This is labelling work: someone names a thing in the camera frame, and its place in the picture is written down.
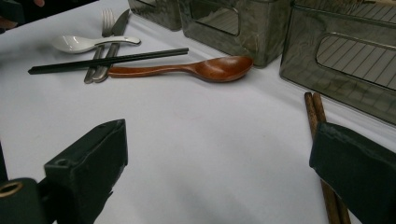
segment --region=black chopsticks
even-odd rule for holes
[[[98,65],[110,65],[113,63],[126,63],[126,62],[139,61],[139,60],[177,56],[177,55],[187,54],[188,51],[189,51],[188,48],[169,49],[169,50],[154,51],[154,52],[141,53],[141,54],[131,54],[131,55],[125,55],[125,56],[119,56],[119,57],[112,57],[112,58],[94,59],[94,60],[86,60],[86,61],[79,61],[79,62],[72,62],[72,63],[56,63],[56,64],[49,64],[49,65],[33,66],[28,72],[30,75],[66,72],[66,71],[70,71],[70,70],[77,69],[77,68],[85,68],[85,67],[92,67],[92,66],[98,66]]]

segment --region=wooden chopsticks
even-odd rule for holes
[[[306,92],[304,95],[306,112],[308,114],[309,126],[311,128],[312,138],[315,137],[319,122],[326,122],[326,116],[320,94],[315,92]],[[330,224],[350,224],[347,206],[332,191],[332,188],[323,180],[320,180],[323,191],[323,198],[326,205],[327,217]]]

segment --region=metal utensil holder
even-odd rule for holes
[[[128,0],[132,12],[171,31],[181,29],[177,0]]]
[[[385,2],[295,1],[281,77],[396,124],[396,5]]]
[[[282,53],[290,0],[183,0],[179,7],[188,38],[260,67]]]

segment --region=utensil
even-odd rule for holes
[[[56,72],[66,72],[77,68],[85,68],[85,67],[92,67],[98,65],[107,65],[113,63],[126,63],[138,60],[147,60],[147,59],[154,59],[154,58],[163,58],[163,57],[170,57],[170,56],[177,56],[182,54],[187,54],[189,49],[169,49],[169,50],[162,50],[162,51],[154,51],[149,53],[142,53],[142,54],[131,54],[126,56],[120,57],[112,57],[112,58],[104,58],[104,59],[93,59],[93,60],[86,60],[86,61],[79,61],[79,62],[72,62],[72,63],[56,63],[56,64],[49,64],[49,65],[41,65],[41,66],[33,66],[28,73],[30,75],[36,74],[46,74],[46,73],[56,73]]]
[[[102,37],[109,37],[113,35],[111,29],[113,28],[114,23],[115,20],[113,16],[113,11],[110,8],[105,8],[102,11]],[[105,49],[105,45],[99,45],[96,48],[96,52],[93,55],[93,58],[94,59],[100,58],[102,55],[102,51],[104,49]],[[86,84],[92,83],[92,75],[95,73],[95,71],[96,71],[95,67],[88,68],[87,74],[84,77],[84,83]]]
[[[324,113],[323,103],[321,102],[320,94],[318,94],[317,92],[315,92],[313,95],[311,92],[306,92],[304,95],[304,99],[312,139],[315,140],[318,124],[320,122],[326,122],[326,115]],[[338,195],[334,193],[331,186],[322,179],[320,179],[320,185],[323,192],[323,198],[329,223],[350,224],[347,206],[338,197]]]
[[[113,26],[112,33],[113,35],[123,35],[125,31],[126,24],[128,23],[129,19],[129,10],[125,10],[117,19],[116,23]],[[106,55],[107,58],[111,58],[117,55],[117,52],[119,51],[120,44],[119,43],[114,43],[111,44],[110,49],[108,50],[108,53]],[[107,70],[111,66],[99,66],[96,68],[95,73],[92,75],[92,80],[93,82],[102,82],[106,80],[107,78]]]
[[[52,46],[66,53],[82,53],[95,48],[97,45],[110,42],[125,42],[140,44],[140,39],[132,36],[111,36],[99,39],[88,39],[74,35],[61,35],[52,40]]]
[[[110,77],[149,77],[167,72],[187,72],[205,81],[228,82],[245,75],[253,60],[244,56],[231,56],[199,63],[163,65],[155,67],[112,67]]]

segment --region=metal fork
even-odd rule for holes
[[[102,37],[109,37],[112,36],[111,29],[115,23],[115,19],[113,16],[113,11],[110,8],[105,8],[102,11]],[[96,48],[96,52],[93,55],[94,59],[98,59],[101,57],[103,50],[105,49],[105,45],[99,45]],[[90,84],[93,82],[92,75],[95,73],[96,68],[90,67],[88,69],[87,75],[85,75],[84,82],[86,84]]]

